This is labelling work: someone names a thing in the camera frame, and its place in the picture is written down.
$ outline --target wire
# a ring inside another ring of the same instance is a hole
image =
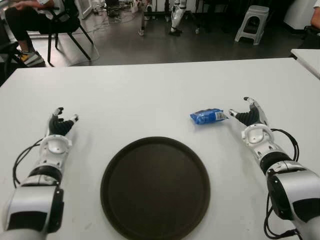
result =
[[[17,178],[17,167],[21,163],[21,161],[28,155],[28,153],[36,146],[40,146],[40,142],[42,141],[42,138],[38,141],[36,141],[32,146],[27,147],[25,150],[23,150],[19,156],[16,158],[13,168],[12,168],[12,178],[13,178],[13,186],[16,189],[17,184],[20,184],[20,181]]]
[[[296,139],[290,133],[288,133],[288,132],[286,132],[286,131],[284,131],[282,129],[272,128],[271,131],[272,132],[281,132],[281,133],[283,133],[284,135],[286,135],[290,139],[290,141],[291,141],[291,143],[293,145],[293,149],[294,149],[294,155],[293,155],[292,160],[295,161],[295,162],[298,162],[299,155],[300,155],[300,150],[299,150],[299,145],[298,145],[298,142],[296,141]]]
[[[131,19],[127,20],[127,21],[123,21],[123,19],[125,17],[128,17],[128,16],[131,17]],[[97,24],[97,25],[94,26],[93,30],[87,31],[87,34],[88,33],[92,33],[93,47],[94,47],[94,49],[96,51],[97,57],[95,59],[92,59],[92,60],[84,60],[84,61],[79,61],[79,62],[73,63],[73,64],[69,65],[69,67],[72,67],[72,66],[75,66],[75,65],[78,65],[78,64],[87,63],[87,62],[97,61],[100,58],[100,53],[99,53],[99,51],[97,49],[97,46],[96,46],[95,32],[107,31],[108,30],[107,27],[109,27],[110,25],[113,25],[113,24],[125,24],[125,23],[128,23],[128,22],[131,22],[136,16],[137,16],[136,14],[124,14],[123,17],[115,17],[114,19],[116,19],[116,21],[112,21],[112,22],[109,21],[108,16],[105,16],[100,24]]]
[[[298,142],[296,141],[296,139],[288,132],[282,130],[282,129],[276,129],[276,128],[272,128],[271,131],[273,132],[281,132],[284,135],[286,135],[292,145],[293,145],[293,150],[294,150],[294,154],[293,154],[293,158],[292,160],[295,162],[298,162],[299,160],[299,155],[300,155],[300,149],[299,149],[299,145]],[[302,240],[299,232],[297,231],[297,229],[292,229],[292,230],[288,230],[282,234],[277,234],[274,233],[273,231],[271,231],[270,227],[269,227],[269,217],[271,215],[271,213],[273,212],[273,208],[272,206],[269,209],[269,203],[270,203],[270,194],[268,193],[268,196],[266,198],[266,211],[265,211],[265,219],[264,219],[264,223],[263,223],[263,231],[264,234],[269,238],[269,239],[282,239],[282,238],[286,238],[286,237],[290,237],[290,236],[294,236],[297,235],[299,237],[300,240]]]

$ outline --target sneaker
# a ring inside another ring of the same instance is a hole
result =
[[[20,60],[28,67],[45,62],[45,60],[40,56],[40,54],[37,51],[22,51]]]

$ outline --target blue snack bag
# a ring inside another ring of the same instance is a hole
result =
[[[196,124],[212,124],[227,119],[223,110],[218,108],[197,111],[190,114]]]

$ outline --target person's arm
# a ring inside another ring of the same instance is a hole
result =
[[[49,0],[46,4],[40,4],[36,0],[29,0],[29,1],[25,1],[24,4],[26,6],[29,6],[32,8],[37,8],[37,9],[49,9],[49,8],[53,8],[55,6],[55,3],[53,0]]]
[[[314,9],[313,16],[311,18],[311,25],[320,29],[320,7]]]
[[[28,1],[20,1],[14,5],[14,7],[18,10],[22,10],[24,7],[32,7],[37,9],[48,9],[53,8],[55,3],[53,0],[49,0],[45,4],[39,3],[37,0],[28,0]]]
[[[10,3],[19,3],[19,2],[22,2],[22,1],[24,1],[24,0],[10,0],[10,1],[9,1],[9,4],[10,4]]]

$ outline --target white table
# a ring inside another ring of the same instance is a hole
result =
[[[320,79],[320,49],[292,49],[297,61]]]
[[[244,126],[235,119],[198,126],[189,117],[207,108],[247,111],[244,96],[259,101],[272,127],[296,137],[300,161],[320,174],[320,81],[292,58],[19,69],[0,88],[0,211],[13,192],[17,155],[43,136],[50,113],[63,106],[65,117],[78,113],[80,120],[62,180],[62,227],[49,240],[124,239],[103,213],[101,178],[121,148],[150,136],[181,141],[207,169],[209,208],[185,240],[267,239],[265,177],[242,143]],[[292,155],[289,140],[276,139]],[[33,150],[23,161],[20,179],[37,157]],[[275,216],[270,222],[278,233],[292,228]]]

